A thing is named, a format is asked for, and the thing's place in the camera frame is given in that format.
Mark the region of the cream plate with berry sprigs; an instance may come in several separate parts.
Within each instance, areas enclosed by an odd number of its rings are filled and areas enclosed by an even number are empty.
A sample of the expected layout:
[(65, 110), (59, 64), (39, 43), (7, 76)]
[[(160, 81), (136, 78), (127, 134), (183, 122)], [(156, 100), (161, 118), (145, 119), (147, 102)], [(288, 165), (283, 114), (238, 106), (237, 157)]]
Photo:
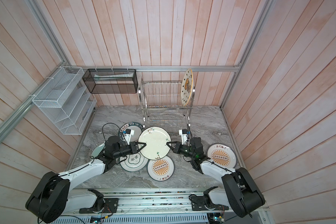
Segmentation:
[(138, 142), (146, 143), (140, 151), (145, 158), (159, 160), (168, 155), (170, 148), (167, 142), (171, 142), (171, 137), (163, 128), (150, 127), (141, 133)]

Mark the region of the cat and stars orange-rim plate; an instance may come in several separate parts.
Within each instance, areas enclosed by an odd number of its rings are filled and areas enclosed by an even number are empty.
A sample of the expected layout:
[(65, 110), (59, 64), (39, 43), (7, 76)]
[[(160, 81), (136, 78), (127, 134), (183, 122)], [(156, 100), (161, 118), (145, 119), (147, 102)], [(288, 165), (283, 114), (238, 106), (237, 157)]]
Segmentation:
[(186, 106), (188, 104), (188, 101), (191, 98), (192, 92), (194, 87), (194, 77), (193, 77), (193, 71), (191, 68), (187, 69), (182, 80), (181, 85), (181, 101), (182, 105)]

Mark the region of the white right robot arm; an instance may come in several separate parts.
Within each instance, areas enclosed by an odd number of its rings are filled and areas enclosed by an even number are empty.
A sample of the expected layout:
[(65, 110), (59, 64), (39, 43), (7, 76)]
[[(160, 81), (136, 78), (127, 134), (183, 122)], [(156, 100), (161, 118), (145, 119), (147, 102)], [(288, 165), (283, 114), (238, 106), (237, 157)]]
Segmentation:
[(218, 206), (231, 208), (238, 217), (250, 215), (265, 204), (265, 198), (250, 173), (245, 168), (228, 169), (209, 158), (203, 151), (199, 137), (190, 140), (189, 145), (178, 141), (167, 142), (173, 153), (190, 158), (192, 168), (208, 175), (223, 184), (223, 188), (211, 187), (203, 196), (190, 195), (197, 208), (212, 210)]

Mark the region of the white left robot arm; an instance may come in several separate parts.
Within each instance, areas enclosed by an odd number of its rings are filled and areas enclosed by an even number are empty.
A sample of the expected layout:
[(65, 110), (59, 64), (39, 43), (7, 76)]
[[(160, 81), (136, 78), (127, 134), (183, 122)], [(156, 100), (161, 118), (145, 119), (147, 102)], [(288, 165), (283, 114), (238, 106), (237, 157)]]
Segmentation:
[(117, 159), (139, 153), (146, 143), (124, 143), (118, 136), (109, 137), (101, 152), (90, 162), (61, 173), (46, 173), (28, 198), (25, 208), (37, 217), (39, 223), (51, 223), (61, 214), (89, 209), (94, 213), (104, 210), (103, 194), (94, 189), (82, 193), (71, 191), (92, 177), (101, 175), (117, 165)]

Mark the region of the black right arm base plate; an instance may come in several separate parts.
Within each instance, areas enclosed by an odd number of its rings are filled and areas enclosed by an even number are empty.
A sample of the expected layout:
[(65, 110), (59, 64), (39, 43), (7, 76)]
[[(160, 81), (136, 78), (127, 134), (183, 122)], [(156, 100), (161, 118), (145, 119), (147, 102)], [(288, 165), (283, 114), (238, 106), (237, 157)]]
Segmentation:
[(189, 195), (191, 207), (193, 211), (228, 211), (229, 207), (213, 204), (207, 196)]

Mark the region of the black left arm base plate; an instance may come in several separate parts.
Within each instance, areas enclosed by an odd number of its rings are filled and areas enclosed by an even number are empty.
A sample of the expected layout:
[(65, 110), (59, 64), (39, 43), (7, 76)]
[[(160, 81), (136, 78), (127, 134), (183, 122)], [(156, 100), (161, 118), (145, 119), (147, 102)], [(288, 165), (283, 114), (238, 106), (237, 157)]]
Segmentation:
[(79, 210), (79, 214), (90, 214), (90, 213), (109, 213), (113, 214), (117, 212), (118, 208), (118, 198), (104, 198), (99, 199), (91, 208), (83, 208)]

